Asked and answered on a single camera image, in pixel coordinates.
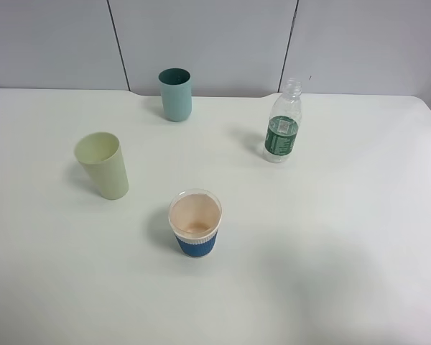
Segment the white cup rim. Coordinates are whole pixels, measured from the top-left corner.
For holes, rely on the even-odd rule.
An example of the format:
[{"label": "white cup rim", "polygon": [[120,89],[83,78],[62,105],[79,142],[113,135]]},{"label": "white cup rim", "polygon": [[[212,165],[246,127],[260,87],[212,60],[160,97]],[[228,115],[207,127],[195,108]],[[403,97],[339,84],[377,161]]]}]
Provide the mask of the white cup rim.
[{"label": "white cup rim", "polygon": [[[174,207],[174,205],[179,201],[182,200],[185,196],[191,196],[193,194],[205,194],[207,195],[209,198],[213,199],[213,201],[215,202],[215,204],[217,205],[218,209],[219,209],[219,217],[218,217],[218,221],[217,224],[211,228],[209,228],[208,230],[204,231],[201,234],[204,234],[203,236],[198,236],[201,234],[195,234],[195,233],[190,233],[187,232],[185,230],[182,230],[180,228],[178,228],[177,226],[175,226],[172,222],[171,222],[171,210]],[[221,202],[217,199],[217,197],[212,194],[209,190],[206,189],[199,189],[199,188],[192,188],[192,189],[187,189],[184,190],[182,192],[180,192],[179,194],[177,194],[171,201],[170,207],[169,207],[169,211],[167,213],[167,220],[169,221],[172,230],[174,232],[177,233],[177,235],[186,238],[186,239],[198,239],[198,240],[204,240],[210,236],[213,235],[213,233],[215,231],[218,230],[219,225],[221,224],[221,220],[222,220],[222,205]]]},{"label": "white cup rim", "polygon": [[[99,137],[101,135],[106,135],[106,134],[115,140],[115,142],[116,142],[115,152],[113,154],[111,154],[110,156],[108,156],[104,160],[99,160],[99,161],[95,161],[95,162],[86,162],[85,160],[82,160],[80,158],[79,153],[78,153],[78,150],[80,149],[80,147],[82,147],[84,144],[86,144],[86,142],[88,140],[91,140],[94,137]],[[120,140],[118,139],[118,137],[115,134],[108,133],[108,132],[96,132],[96,133],[88,134],[88,135],[84,136],[83,138],[81,138],[78,141],[78,143],[76,144],[75,149],[73,150],[73,153],[74,153],[75,157],[77,158],[78,162],[86,164],[86,165],[96,165],[96,164],[101,164],[101,163],[105,163],[105,162],[109,161],[113,156],[116,155],[116,153],[118,152],[119,149],[120,149]]]}]

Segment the cup rim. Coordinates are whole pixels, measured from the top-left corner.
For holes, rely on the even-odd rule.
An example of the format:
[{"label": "cup rim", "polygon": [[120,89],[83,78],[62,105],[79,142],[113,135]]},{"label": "cup rim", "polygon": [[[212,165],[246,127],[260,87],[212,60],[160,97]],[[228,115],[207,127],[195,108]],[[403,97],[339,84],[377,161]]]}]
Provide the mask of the cup rim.
[{"label": "cup rim", "polygon": [[[91,137],[98,136],[99,134],[108,134],[109,136],[111,136],[111,137],[113,137],[115,139],[115,141],[116,141],[115,152],[113,154],[111,154],[110,156],[108,156],[104,160],[99,160],[97,162],[84,162],[77,155],[78,148],[83,144],[84,141],[90,139]],[[83,163],[85,165],[96,165],[96,164],[101,164],[101,163],[109,161],[114,155],[116,155],[116,153],[118,152],[119,149],[120,149],[120,140],[118,139],[118,137],[115,134],[112,134],[112,133],[109,133],[109,132],[94,132],[94,133],[91,133],[91,134],[88,134],[88,135],[84,136],[83,138],[81,138],[78,141],[78,143],[75,145],[75,149],[73,150],[73,154],[75,155],[75,158],[77,159],[77,161],[80,162],[80,163]]]},{"label": "cup rim", "polygon": [[[164,82],[162,79],[164,78],[164,75],[166,73],[170,73],[171,71],[175,71],[175,72],[179,72],[182,74],[185,74],[185,81],[178,83],[178,84],[170,84],[170,83],[166,83]],[[185,83],[187,83],[190,79],[192,78],[192,75],[190,74],[190,72],[188,72],[186,69],[184,68],[179,68],[179,67],[173,67],[173,68],[167,68],[166,70],[162,70],[159,75],[158,75],[158,80],[160,81],[160,83],[163,83],[165,85],[169,85],[169,86],[179,86],[179,85],[183,85]]]},{"label": "cup rim", "polygon": [[[219,217],[218,217],[218,221],[217,224],[215,226],[212,226],[209,228],[209,230],[204,231],[202,234],[205,234],[204,236],[197,236],[197,237],[192,237],[189,235],[193,235],[194,233],[182,230],[181,228],[179,228],[178,226],[175,226],[172,222],[171,222],[171,210],[172,207],[179,201],[182,200],[185,196],[190,196],[193,194],[206,194],[209,198],[213,199],[213,201],[215,202],[215,204],[217,205],[218,209],[219,209]],[[192,189],[187,189],[187,190],[183,190],[182,192],[178,193],[171,201],[170,207],[169,207],[169,211],[167,213],[167,220],[169,221],[172,230],[175,231],[175,229],[177,229],[179,231],[178,235],[188,238],[188,239],[198,239],[198,240],[204,240],[206,238],[208,238],[209,236],[211,236],[214,231],[216,231],[219,227],[219,225],[221,224],[221,220],[222,220],[222,204],[221,202],[217,199],[217,197],[212,194],[209,190],[206,189],[200,189],[200,188],[192,188]]]}]

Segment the plastic cup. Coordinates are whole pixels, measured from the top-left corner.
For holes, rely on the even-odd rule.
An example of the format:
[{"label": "plastic cup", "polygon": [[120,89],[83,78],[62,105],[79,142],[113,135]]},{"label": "plastic cup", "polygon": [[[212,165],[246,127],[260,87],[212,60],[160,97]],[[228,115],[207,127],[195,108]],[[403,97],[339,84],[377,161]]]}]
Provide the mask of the plastic cup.
[{"label": "plastic cup", "polygon": [[169,221],[182,251],[204,257],[213,249],[222,219],[222,206],[211,192],[190,189],[170,205]]},{"label": "plastic cup", "polygon": [[75,146],[75,157],[105,199],[115,200],[129,189],[120,141],[113,134],[89,134]]},{"label": "plastic cup", "polygon": [[192,112],[192,81],[182,68],[163,70],[159,75],[164,114],[170,121],[188,119]]}]

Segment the plastic bottle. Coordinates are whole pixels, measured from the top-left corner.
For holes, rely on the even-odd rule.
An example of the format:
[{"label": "plastic bottle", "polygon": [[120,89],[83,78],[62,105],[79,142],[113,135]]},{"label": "plastic bottle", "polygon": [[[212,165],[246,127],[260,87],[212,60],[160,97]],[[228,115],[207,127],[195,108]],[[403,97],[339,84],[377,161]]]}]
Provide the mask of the plastic bottle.
[{"label": "plastic bottle", "polygon": [[301,82],[291,78],[273,105],[264,146],[264,158],[271,163],[285,162],[290,156],[302,121],[301,94]]}]

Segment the bottle neck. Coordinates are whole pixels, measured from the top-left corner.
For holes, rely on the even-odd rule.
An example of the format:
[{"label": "bottle neck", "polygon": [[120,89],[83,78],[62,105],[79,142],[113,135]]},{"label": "bottle neck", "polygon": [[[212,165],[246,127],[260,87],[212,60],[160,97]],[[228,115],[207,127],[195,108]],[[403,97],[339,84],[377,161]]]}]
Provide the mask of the bottle neck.
[{"label": "bottle neck", "polygon": [[283,92],[282,98],[287,99],[288,101],[298,101],[300,99],[301,93],[288,93]]}]

